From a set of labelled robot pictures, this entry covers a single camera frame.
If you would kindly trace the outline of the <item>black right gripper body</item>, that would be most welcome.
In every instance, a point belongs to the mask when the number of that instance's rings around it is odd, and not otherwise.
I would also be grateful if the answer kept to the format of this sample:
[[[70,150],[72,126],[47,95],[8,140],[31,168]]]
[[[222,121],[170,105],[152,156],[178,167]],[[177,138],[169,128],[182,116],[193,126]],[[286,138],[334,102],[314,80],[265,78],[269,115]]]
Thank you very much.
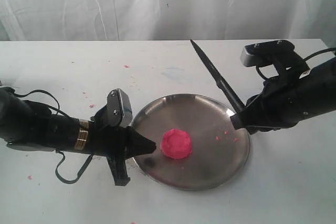
[[[258,131],[288,129],[315,116],[315,76],[309,74],[290,85],[269,93],[271,84],[264,85],[258,95],[247,100],[245,129]]]

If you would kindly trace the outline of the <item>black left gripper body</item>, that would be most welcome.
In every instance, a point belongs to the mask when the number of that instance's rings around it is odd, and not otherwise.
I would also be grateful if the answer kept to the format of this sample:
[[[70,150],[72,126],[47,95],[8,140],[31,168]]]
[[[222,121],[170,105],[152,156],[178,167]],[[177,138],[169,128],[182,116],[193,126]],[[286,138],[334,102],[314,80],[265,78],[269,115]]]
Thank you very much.
[[[98,156],[125,159],[129,123],[130,119],[125,118],[121,110],[101,108],[91,117],[86,150]]]

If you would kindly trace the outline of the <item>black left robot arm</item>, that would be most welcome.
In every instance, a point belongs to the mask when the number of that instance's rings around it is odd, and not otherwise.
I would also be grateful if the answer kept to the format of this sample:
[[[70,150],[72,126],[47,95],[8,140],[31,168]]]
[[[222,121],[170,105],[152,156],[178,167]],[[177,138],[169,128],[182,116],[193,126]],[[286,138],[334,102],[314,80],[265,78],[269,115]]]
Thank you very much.
[[[156,150],[156,144],[130,126],[132,109],[128,95],[120,88],[107,95],[107,103],[89,120],[70,117],[53,107],[26,99],[13,88],[1,88],[1,138],[6,146],[19,151],[65,152],[87,154],[88,158],[73,180],[56,177],[64,184],[74,184],[94,156],[107,159],[115,185],[130,181],[126,160]]]

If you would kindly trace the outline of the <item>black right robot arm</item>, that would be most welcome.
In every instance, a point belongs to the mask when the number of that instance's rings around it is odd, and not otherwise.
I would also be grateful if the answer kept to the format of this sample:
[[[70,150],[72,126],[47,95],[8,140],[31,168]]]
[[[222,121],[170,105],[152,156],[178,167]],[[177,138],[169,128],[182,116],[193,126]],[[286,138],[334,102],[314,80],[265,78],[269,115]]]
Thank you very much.
[[[235,129],[256,131],[288,129],[298,122],[335,111],[335,58],[314,68],[293,49],[245,47],[249,62],[258,68],[273,65],[278,75],[264,81],[264,88],[246,107],[230,117]]]

